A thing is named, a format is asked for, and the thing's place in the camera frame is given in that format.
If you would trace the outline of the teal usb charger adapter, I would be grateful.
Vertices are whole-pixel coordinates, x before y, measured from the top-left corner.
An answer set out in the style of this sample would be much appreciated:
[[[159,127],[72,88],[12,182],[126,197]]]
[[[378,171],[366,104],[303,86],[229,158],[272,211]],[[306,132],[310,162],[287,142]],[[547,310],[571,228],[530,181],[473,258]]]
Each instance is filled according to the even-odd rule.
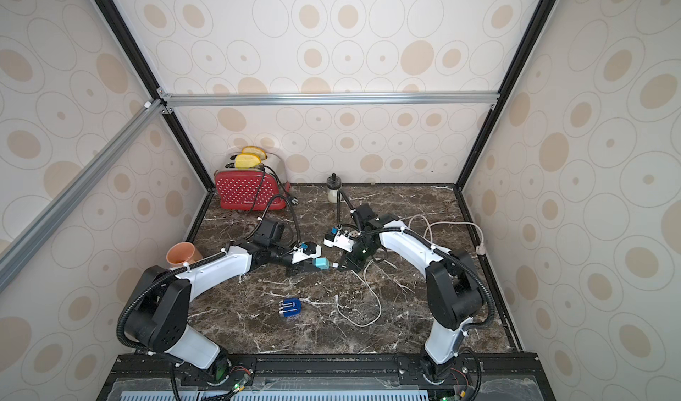
[[[329,270],[332,267],[330,261],[326,257],[315,258],[314,265],[319,268],[319,270]]]

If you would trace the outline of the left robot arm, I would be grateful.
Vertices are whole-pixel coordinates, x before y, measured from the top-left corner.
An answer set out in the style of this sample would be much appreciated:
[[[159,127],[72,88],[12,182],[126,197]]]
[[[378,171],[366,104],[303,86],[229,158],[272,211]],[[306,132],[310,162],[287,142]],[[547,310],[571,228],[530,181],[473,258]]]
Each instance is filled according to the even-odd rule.
[[[264,218],[248,237],[220,252],[171,269],[145,270],[123,307],[116,325],[118,341],[128,348],[165,355],[212,374],[219,380],[229,368],[225,350],[188,324],[191,302],[227,280],[264,264],[314,264],[322,248],[296,238],[280,241],[285,225]]]

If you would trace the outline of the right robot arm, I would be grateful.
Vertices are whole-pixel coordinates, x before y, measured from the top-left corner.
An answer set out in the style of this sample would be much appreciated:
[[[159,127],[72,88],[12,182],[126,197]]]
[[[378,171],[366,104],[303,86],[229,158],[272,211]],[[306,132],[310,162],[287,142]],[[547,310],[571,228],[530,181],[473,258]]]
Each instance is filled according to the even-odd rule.
[[[432,372],[450,365],[468,333],[489,328],[496,316],[494,298],[472,256],[427,240],[397,216],[377,216],[368,204],[351,215],[355,223],[333,227],[324,244],[345,252],[340,261],[345,271],[363,271],[381,248],[400,255],[419,271],[426,280],[427,303],[434,318],[422,364]]]

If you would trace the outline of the blue electric shaver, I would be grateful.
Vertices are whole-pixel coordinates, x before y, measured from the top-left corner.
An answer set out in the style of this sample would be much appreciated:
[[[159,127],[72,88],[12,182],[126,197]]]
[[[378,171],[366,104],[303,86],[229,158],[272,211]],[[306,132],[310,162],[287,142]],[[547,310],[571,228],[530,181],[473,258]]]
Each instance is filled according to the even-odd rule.
[[[282,317],[294,317],[301,313],[303,305],[299,298],[285,298],[279,304],[279,314]]]

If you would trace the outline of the red polka dot toaster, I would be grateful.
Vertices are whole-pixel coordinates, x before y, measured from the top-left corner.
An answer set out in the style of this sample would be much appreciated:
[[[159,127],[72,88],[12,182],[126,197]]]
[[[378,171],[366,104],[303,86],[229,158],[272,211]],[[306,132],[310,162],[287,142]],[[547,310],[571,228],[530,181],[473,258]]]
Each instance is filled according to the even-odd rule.
[[[237,170],[230,154],[223,168],[214,174],[216,190],[223,209],[262,211],[276,194],[290,198],[290,183],[284,162],[267,153],[267,159],[255,169]]]

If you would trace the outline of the glass jar with black lid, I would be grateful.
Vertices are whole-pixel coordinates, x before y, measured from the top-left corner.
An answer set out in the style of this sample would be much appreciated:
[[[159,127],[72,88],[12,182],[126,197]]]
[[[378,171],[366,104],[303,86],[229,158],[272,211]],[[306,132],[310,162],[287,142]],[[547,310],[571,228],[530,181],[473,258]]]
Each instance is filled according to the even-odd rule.
[[[327,199],[331,204],[338,202],[338,193],[342,188],[342,179],[333,173],[326,179]]]

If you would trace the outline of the front yellow toast slice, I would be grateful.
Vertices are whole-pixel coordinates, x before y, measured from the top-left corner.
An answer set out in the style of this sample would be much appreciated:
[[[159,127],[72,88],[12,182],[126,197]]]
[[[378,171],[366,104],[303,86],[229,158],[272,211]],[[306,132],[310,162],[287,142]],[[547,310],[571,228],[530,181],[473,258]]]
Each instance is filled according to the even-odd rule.
[[[242,153],[238,154],[234,159],[234,168],[237,170],[249,170],[258,168],[262,164],[262,159],[259,155]]]

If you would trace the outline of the yellow toast slice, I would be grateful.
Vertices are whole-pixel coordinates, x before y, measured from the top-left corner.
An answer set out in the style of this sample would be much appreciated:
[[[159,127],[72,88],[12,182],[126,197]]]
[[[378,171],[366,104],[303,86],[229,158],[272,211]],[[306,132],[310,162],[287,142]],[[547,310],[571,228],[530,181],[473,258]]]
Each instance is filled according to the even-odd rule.
[[[267,153],[264,151],[264,149],[260,147],[254,147],[253,145],[248,145],[247,147],[243,147],[241,150],[241,154],[253,154],[257,156],[261,161],[264,161],[267,159]]]
[[[259,155],[242,153],[238,154],[234,159],[234,168],[237,170],[249,170],[258,168],[262,164],[262,159]]]

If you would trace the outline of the rear yellow toast slice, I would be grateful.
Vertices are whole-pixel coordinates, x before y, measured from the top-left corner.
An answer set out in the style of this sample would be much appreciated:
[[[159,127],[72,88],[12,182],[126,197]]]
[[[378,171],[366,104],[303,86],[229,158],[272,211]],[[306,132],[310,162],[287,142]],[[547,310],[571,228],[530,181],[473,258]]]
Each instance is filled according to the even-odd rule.
[[[260,147],[254,147],[253,145],[248,145],[247,147],[243,147],[241,150],[241,154],[253,154],[257,156],[261,161],[264,161],[267,159],[267,153],[264,151],[264,149]]]

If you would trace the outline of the orange plastic cup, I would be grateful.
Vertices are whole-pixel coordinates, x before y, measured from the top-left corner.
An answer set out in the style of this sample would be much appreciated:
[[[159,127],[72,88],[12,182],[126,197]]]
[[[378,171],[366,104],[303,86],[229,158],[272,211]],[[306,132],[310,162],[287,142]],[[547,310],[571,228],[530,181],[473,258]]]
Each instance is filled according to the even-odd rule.
[[[185,263],[195,264],[203,258],[200,250],[191,242],[180,242],[170,248],[166,255],[166,261],[170,268],[176,268]]]

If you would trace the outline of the horizontal silver frame bar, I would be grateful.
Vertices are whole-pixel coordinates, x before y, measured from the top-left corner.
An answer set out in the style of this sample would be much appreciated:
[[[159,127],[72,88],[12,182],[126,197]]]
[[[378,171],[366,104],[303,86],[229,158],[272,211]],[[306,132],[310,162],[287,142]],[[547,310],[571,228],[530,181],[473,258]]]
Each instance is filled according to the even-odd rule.
[[[183,106],[386,106],[494,104],[497,92],[335,92],[277,94],[170,94],[161,98],[172,108]]]

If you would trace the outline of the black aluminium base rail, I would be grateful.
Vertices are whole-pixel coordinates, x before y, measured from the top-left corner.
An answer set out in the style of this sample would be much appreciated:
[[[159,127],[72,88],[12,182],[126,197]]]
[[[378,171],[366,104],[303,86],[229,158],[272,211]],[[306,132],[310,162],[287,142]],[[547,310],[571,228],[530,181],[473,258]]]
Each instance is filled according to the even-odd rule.
[[[429,400],[553,400],[537,355],[463,354],[439,378],[427,379],[416,354],[236,355],[227,379],[211,385],[188,364],[122,355],[98,396],[118,400],[125,390],[223,390],[230,400],[244,390],[425,390]]]

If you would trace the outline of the left silver frame bar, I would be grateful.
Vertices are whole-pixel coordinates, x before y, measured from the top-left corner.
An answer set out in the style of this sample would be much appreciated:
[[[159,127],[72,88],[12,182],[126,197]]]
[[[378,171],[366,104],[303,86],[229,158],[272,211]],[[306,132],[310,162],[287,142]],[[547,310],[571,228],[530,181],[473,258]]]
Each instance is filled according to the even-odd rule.
[[[1,257],[1,289],[12,283],[146,126],[161,113],[162,106],[163,101],[155,99],[140,110],[9,245]]]

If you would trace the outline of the left black corner post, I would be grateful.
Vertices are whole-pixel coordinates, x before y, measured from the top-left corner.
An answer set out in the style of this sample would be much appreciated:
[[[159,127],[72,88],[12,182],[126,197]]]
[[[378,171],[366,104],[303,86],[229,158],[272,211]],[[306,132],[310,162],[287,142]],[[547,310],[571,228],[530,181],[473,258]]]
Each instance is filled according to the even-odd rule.
[[[160,99],[161,104],[166,106],[166,102],[161,98],[158,90],[161,88],[154,71],[152,71],[147,58],[143,55],[138,43],[134,39],[131,31],[129,30],[128,24],[124,21],[122,14],[119,12],[118,7],[114,0],[93,0],[94,3],[99,8],[100,13],[104,17],[106,24],[111,29],[113,35],[115,36],[118,44],[121,46],[123,52],[131,63],[134,73],[139,78],[141,83],[144,85],[145,89],[149,93],[152,99]],[[215,190],[215,184],[212,177],[207,172],[206,167],[200,159],[193,143],[189,139],[184,127],[177,118],[174,111],[168,111],[164,115],[164,119],[172,135],[174,136],[177,143],[179,143],[184,155],[188,159],[189,163],[192,165],[193,170],[200,179],[200,182],[204,187],[212,192]]]

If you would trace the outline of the right black corner post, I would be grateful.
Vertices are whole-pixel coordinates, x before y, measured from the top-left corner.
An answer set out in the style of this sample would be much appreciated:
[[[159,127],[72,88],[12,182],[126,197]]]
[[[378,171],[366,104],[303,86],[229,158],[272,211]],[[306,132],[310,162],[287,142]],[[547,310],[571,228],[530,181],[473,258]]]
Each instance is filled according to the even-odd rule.
[[[513,59],[511,60],[510,66],[506,71],[505,77],[498,89],[498,101],[491,108],[491,111],[486,115],[486,118],[482,124],[482,129],[480,130],[475,143],[473,144],[471,152],[466,158],[465,165],[459,174],[459,178],[456,181],[455,187],[458,193],[462,193],[468,180],[470,179],[475,166],[482,156],[482,151],[493,133],[495,126],[497,125],[498,119],[512,93],[514,88],[518,84],[518,80],[521,76],[521,72],[525,68],[530,55],[536,46],[538,39],[540,38],[544,26],[550,18],[558,0],[538,0],[537,7],[533,14],[531,15],[530,22],[521,38],[519,47],[514,53]]]

